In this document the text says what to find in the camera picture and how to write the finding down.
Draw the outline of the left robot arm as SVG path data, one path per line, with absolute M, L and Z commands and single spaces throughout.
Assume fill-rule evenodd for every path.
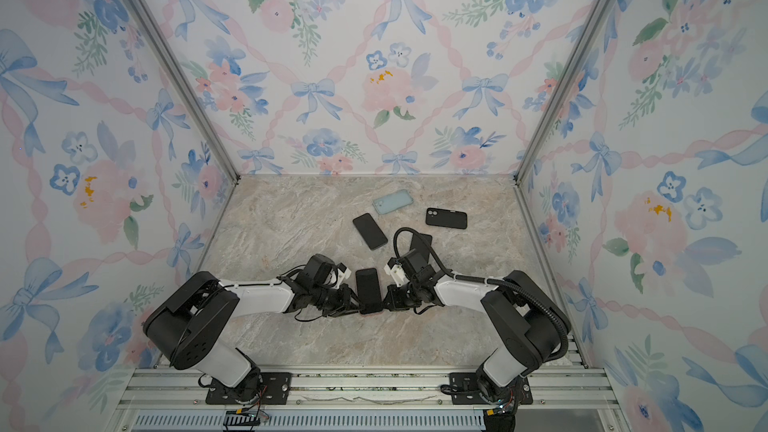
M 299 313 L 314 307 L 322 318 L 361 311 L 343 279 L 350 270 L 316 254 L 268 281 L 231 282 L 208 271 L 192 275 L 143 323 L 144 335 L 177 370 L 196 369 L 240 402 L 261 391 L 261 371 L 222 332 L 233 318 L 262 313 Z

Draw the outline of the pink phone case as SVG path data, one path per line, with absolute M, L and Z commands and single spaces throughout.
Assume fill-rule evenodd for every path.
M 379 303 L 362 304 L 359 313 L 363 316 L 380 313 L 384 310 L 384 305 Z

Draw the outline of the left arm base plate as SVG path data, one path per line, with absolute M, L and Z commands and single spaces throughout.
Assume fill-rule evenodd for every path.
M 207 405 L 286 405 L 293 375 L 289 372 L 254 372 L 235 387 L 227 387 L 211 379 L 207 390 Z

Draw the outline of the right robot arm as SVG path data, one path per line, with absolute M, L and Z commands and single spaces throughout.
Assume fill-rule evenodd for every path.
M 393 280 L 384 299 L 388 310 L 421 314 L 431 307 L 461 307 L 485 313 L 500 346 L 478 367 L 476 385 L 467 393 L 489 404 L 510 401 L 528 375 L 568 352 L 566 314 L 522 271 L 473 277 L 411 251 L 390 259 L 385 273 Z

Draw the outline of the purple-edged black phone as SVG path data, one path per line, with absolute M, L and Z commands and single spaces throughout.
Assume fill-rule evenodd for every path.
M 355 272 L 357 296 L 360 307 L 362 304 L 383 304 L 378 272 L 375 268 L 357 270 Z

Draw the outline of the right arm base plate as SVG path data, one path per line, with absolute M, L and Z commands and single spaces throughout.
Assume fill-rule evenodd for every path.
M 507 386 L 498 386 L 478 372 L 452 372 L 448 383 L 439 390 L 448 395 L 454 405 L 484 405 L 506 407 L 531 405 L 533 398 L 526 378 L 516 378 Z

